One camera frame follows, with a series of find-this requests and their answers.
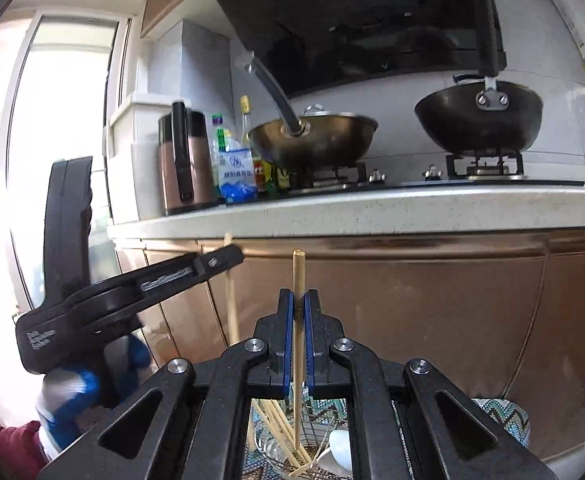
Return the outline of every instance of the stove knob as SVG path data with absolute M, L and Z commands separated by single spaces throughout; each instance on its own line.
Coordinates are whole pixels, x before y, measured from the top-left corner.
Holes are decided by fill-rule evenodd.
M 380 170 L 372 170 L 372 174 L 368 177 L 368 182 L 371 184 L 382 184 L 386 181 L 386 175 Z
M 430 169 L 423 174 L 423 178 L 426 181 L 441 180 L 442 175 L 443 175 L 443 172 L 438 171 L 437 167 L 433 164 L 432 166 L 430 166 Z

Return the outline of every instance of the bundle of chopsticks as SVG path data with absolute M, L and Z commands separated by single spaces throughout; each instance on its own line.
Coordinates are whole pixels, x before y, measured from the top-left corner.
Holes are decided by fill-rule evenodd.
M 232 234 L 226 233 L 224 245 L 232 243 Z M 306 371 L 306 340 L 304 337 L 303 296 L 306 293 L 306 253 L 297 249 L 292 253 L 292 292 L 294 296 L 293 339 L 292 339 L 292 375 L 293 375 L 293 425 L 291 426 L 275 400 L 253 399 L 252 405 L 268 430 L 275 437 L 290 464 L 296 467 L 290 476 L 298 476 L 307 471 L 316 461 L 319 451 L 310 458 L 301 444 L 301 402 L 303 399 L 303 381 Z M 228 305 L 228 332 L 231 345 L 239 341 L 239 316 L 235 297 L 235 284 L 232 275 L 226 272 L 226 301 Z M 248 446 L 255 450 L 255 437 L 252 421 L 248 424 Z

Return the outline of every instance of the white countertop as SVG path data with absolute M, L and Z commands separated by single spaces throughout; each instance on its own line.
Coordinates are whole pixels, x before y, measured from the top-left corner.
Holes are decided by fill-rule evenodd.
M 424 187 L 217 206 L 109 226 L 110 238 L 235 238 L 585 226 L 585 187 Z

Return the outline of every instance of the black range hood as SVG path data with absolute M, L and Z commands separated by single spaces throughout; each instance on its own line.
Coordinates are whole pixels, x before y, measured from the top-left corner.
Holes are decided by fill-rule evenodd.
M 480 69 L 473 0 L 218 1 L 288 97 L 386 75 Z M 498 19 L 497 28 L 502 70 Z

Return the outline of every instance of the yellow bottle cap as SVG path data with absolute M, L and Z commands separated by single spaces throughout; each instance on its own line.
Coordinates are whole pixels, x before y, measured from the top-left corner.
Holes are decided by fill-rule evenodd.
M 250 113 L 250 99 L 248 99 L 247 95 L 241 96 L 241 113 L 243 114 Z

